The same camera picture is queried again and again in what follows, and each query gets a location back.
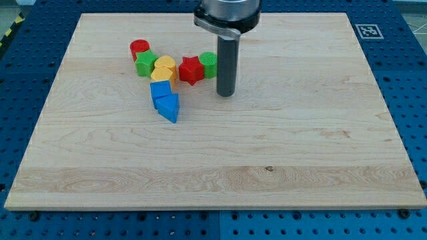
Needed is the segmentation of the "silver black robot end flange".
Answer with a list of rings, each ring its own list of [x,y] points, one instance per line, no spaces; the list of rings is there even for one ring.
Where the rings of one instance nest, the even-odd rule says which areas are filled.
[[[193,22],[225,40],[239,41],[258,24],[261,10],[261,0],[201,0]]]

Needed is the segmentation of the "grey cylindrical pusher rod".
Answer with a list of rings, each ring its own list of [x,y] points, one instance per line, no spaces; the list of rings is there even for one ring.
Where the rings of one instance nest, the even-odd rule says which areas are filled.
[[[222,97],[234,94],[237,79],[239,41],[230,37],[217,38],[217,93]]]

